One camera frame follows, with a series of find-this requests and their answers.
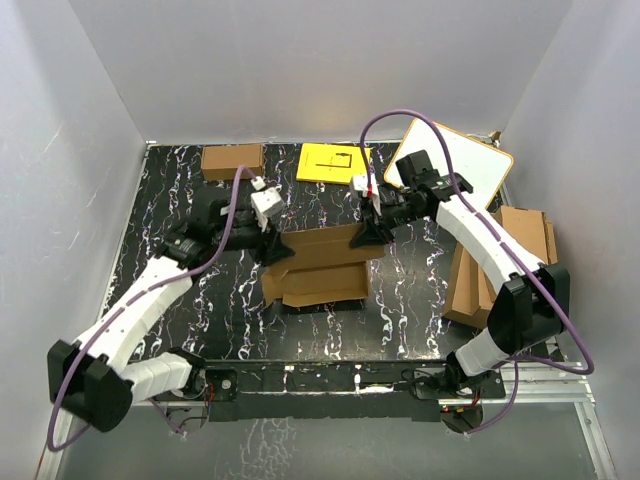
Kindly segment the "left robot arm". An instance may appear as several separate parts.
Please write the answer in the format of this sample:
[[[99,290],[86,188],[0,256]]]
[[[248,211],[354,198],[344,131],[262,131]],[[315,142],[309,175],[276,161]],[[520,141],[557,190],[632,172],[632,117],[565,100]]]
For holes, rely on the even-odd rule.
[[[65,410],[93,428],[114,429],[130,407],[177,391],[186,399],[206,387],[204,362],[179,348],[132,365],[129,360],[165,311],[187,293],[224,251],[249,251],[269,266],[293,256],[272,216],[284,202],[276,187],[263,187],[245,206],[236,193],[205,187],[191,211],[164,236],[142,274],[112,308],[74,342],[56,342],[47,354],[49,393]]]

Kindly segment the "folded brown cardboard box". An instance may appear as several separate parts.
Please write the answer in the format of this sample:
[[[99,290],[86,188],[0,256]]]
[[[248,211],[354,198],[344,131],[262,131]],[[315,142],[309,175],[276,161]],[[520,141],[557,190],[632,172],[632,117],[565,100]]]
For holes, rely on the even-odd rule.
[[[208,182],[232,180],[241,165],[261,176],[263,160],[260,144],[206,146],[202,151],[201,171]]]

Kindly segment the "yellow book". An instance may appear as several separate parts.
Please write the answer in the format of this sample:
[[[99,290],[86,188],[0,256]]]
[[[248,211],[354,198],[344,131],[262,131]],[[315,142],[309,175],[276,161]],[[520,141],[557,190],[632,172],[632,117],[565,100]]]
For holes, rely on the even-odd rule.
[[[296,180],[348,185],[353,175],[365,173],[365,164],[358,146],[304,143]]]

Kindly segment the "stack of flat cardboard boxes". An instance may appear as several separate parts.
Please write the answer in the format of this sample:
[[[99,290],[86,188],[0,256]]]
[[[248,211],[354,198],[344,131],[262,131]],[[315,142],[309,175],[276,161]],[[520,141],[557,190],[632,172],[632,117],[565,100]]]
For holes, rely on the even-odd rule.
[[[526,250],[545,264],[558,261],[552,223],[542,211],[502,205],[492,217]],[[443,317],[482,330],[497,293],[482,268],[457,243],[450,270]]]

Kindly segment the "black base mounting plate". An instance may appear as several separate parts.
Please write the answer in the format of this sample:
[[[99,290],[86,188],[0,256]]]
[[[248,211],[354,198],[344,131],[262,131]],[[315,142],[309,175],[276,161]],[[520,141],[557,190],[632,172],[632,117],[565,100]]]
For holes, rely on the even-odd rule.
[[[211,422],[262,418],[408,418],[437,422],[443,407],[502,400],[496,371],[460,388],[441,387],[438,360],[223,361],[209,360],[188,394],[160,402],[200,407]]]

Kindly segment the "aluminium frame rail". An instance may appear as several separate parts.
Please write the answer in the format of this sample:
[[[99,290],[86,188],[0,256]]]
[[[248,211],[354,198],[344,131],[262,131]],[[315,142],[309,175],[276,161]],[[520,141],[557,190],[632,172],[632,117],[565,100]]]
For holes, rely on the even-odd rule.
[[[200,407],[132,408],[111,433],[43,456],[42,479],[612,479],[586,378],[498,371],[506,396],[408,418],[211,422]]]

